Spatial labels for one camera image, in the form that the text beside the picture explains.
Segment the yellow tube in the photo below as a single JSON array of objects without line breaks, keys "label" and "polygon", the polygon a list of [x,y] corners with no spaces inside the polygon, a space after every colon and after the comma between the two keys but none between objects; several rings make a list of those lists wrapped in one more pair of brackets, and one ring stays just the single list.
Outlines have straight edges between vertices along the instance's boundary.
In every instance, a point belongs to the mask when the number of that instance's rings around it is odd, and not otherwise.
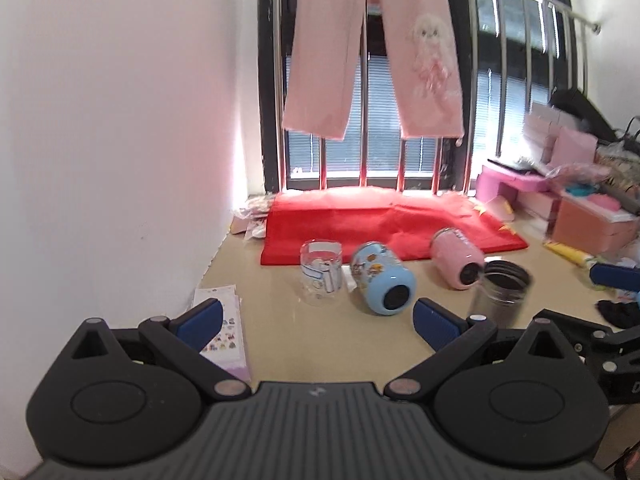
[{"label": "yellow tube", "polygon": [[585,253],[580,249],[569,247],[565,244],[559,244],[558,242],[546,241],[543,245],[550,251],[562,256],[565,260],[570,261],[572,264],[579,267],[587,267],[591,262],[595,263],[596,258],[591,254]]}]

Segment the white wall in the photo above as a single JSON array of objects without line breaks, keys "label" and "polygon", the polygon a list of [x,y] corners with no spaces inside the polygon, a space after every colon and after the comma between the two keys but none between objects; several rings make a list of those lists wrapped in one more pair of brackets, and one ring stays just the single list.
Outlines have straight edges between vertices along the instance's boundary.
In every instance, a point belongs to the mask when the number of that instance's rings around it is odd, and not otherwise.
[{"label": "white wall", "polygon": [[77,325],[181,312],[246,196],[237,1],[0,0],[1,475]]},{"label": "white wall", "polygon": [[602,24],[588,34],[589,98],[613,127],[640,114],[640,0],[572,0],[574,9]]},{"label": "white wall", "polygon": [[249,194],[264,193],[258,101],[258,0],[241,0],[238,77],[244,160]]}]

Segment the metal window bar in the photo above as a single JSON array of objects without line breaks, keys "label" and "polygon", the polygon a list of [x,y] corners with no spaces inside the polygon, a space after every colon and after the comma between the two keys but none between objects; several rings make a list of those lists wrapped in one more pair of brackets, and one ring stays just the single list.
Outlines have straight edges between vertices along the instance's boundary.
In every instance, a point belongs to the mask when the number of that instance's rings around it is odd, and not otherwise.
[{"label": "metal window bar", "polygon": [[498,114],[498,136],[495,140],[495,156],[502,154],[504,121],[507,113],[507,27],[504,15],[504,0],[495,0],[498,6],[498,24],[500,27],[500,112]]},{"label": "metal window bar", "polygon": [[[580,31],[582,35],[582,92],[587,95],[588,92],[588,64],[587,64],[587,35],[589,29],[594,34],[600,33],[600,25],[585,17],[581,16],[568,5],[559,0],[542,0],[549,7],[551,12],[557,11],[562,13],[562,21],[564,23],[564,51],[568,66],[567,85],[569,88],[573,86],[573,49],[570,33],[570,20],[580,23]],[[282,37],[281,37],[281,18],[282,18],[282,0],[272,0],[273,6],[273,67],[274,67],[274,90],[276,100],[276,149],[278,154],[278,180],[280,190],[286,190],[287,186],[287,153],[285,143],[285,131],[282,127],[282,115],[284,110],[284,86],[283,86],[283,59],[282,59]],[[525,43],[526,43],[526,111],[530,109],[531,102],[531,80],[532,80],[532,61],[531,61],[531,30],[529,16],[527,14],[527,0],[522,0],[524,8],[525,22]],[[463,192],[466,194],[470,189],[471,167],[474,148],[474,134],[476,127],[476,99],[478,92],[478,5],[476,0],[468,0],[469,16],[470,16],[470,32],[472,44],[472,81],[471,81],[471,106],[468,124],[468,140],[465,153],[465,168],[463,178]],[[501,85],[500,85],[500,115],[498,119],[498,136],[496,143],[496,155],[500,155],[502,151],[502,138],[504,136],[504,123],[506,114],[506,93],[507,93],[507,35],[504,17],[503,0],[497,0],[499,35],[500,35],[500,68],[501,68]],[[554,86],[554,57],[555,53],[551,47],[555,38],[551,31],[551,27],[547,27],[547,50],[549,60],[549,95]],[[361,101],[360,101],[360,121],[361,121],[361,137],[360,137],[360,186],[367,185],[367,155],[369,148],[369,102],[368,102],[368,81],[369,81],[369,53],[367,51],[367,9],[365,8],[362,21],[362,34],[360,38],[360,71],[361,71]],[[327,188],[327,168],[326,168],[326,140],[319,141],[319,187]],[[436,194],[440,190],[440,169],[442,165],[442,156],[444,150],[444,142],[442,138],[436,140],[436,153],[433,163],[433,177],[431,179],[431,191]],[[400,155],[398,161],[398,180],[397,190],[404,191],[404,177],[406,165],[406,141],[400,140]]]}]

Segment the pink stool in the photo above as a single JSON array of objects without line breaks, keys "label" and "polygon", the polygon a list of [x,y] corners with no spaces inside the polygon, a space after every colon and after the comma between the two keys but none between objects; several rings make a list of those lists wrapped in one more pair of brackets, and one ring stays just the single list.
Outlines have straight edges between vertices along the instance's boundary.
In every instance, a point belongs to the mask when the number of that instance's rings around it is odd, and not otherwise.
[{"label": "pink stool", "polygon": [[519,191],[546,191],[548,185],[543,176],[523,175],[486,162],[476,180],[476,199],[489,202],[498,195],[505,197],[515,206]]}]

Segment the blue cup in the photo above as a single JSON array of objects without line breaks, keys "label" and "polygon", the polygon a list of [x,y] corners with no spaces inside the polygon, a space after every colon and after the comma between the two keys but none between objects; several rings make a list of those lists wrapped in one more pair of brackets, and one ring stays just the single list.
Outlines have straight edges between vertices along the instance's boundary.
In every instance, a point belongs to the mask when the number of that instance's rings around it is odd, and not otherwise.
[{"label": "blue cup", "polygon": [[360,246],[351,259],[351,275],[371,310],[382,316],[402,312],[415,294],[415,276],[380,242]]}]

